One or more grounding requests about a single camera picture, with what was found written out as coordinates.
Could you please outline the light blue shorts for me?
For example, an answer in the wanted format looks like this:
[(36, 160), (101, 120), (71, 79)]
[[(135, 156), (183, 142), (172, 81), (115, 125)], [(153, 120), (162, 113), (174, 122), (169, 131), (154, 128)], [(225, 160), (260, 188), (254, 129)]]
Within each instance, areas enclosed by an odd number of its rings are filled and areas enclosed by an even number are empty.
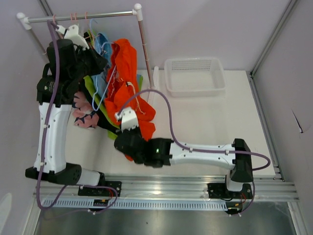
[(107, 65), (105, 66), (104, 70), (100, 74), (93, 75), (91, 77), (97, 94), (102, 96), (106, 91), (105, 88), (107, 87), (107, 74), (112, 66), (112, 46), (104, 33), (97, 34), (94, 42), (94, 49), (100, 56), (107, 60)]

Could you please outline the orange shorts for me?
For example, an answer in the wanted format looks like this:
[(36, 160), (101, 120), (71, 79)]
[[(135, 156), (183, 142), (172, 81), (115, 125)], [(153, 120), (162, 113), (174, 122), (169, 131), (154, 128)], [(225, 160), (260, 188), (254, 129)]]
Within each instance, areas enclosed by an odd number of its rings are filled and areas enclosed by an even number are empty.
[[(120, 125), (121, 122), (116, 120), (115, 113), (120, 111), (132, 95), (139, 92), (136, 78), (137, 52), (127, 39), (116, 40), (112, 45), (112, 50), (112, 68), (107, 75), (109, 86), (104, 103), (112, 123)], [(156, 114), (155, 109), (140, 96), (133, 99), (127, 106), (135, 111), (141, 134), (148, 141), (156, 130), (152, 123)]]

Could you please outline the blue wire hanger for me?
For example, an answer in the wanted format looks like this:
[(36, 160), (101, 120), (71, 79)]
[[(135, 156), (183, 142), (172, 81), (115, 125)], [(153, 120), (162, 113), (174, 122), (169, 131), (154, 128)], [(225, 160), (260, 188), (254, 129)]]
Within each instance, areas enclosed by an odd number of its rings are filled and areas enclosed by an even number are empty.
[(98, 111), (99, 105), (98, 104), (96, 105), (95, 98), (97, 95), (100, 96), (99, 103), (102, 103), (107, 94), (108, 83), (106, 79), (107, 79), (108, 71), (112, 66), (111, 56), (113, 53), (113, 49), (112, 49), (113, 42), (110, 42), (104, 33), (96, 34), (92, 28), (92, 23), (97, 24), (97, 21), (95, 19), (91, 19), (89, 22), (89, 29), (90, 29), (90, 33), (92, 36), (92, 46), (102, 58), (107, 60), (107, 64), (104, 70), (100, 74), (91, 76), (93, 84), (95, 86), (95, 92), (92, 95), (91, 106), (94, 111)]

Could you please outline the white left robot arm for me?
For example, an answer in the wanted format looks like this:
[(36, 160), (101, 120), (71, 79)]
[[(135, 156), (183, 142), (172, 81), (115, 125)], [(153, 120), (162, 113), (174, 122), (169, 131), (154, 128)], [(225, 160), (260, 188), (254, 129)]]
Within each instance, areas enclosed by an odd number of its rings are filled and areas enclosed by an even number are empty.
[(103, 71), (107, 60), (92, 49), (84, 49), (69, 39), (50, 43), (49, 63), (37, 84), (40, 112), (40, 137), (35, 163), (25, 170), (30, 179), (54, 184), (89, 185), (96, 196), (106, 191), (103, 173), (87, 170), (79, 164), (66, 162), (65, 146), (69, 116), (79, 83), (87, 75)]

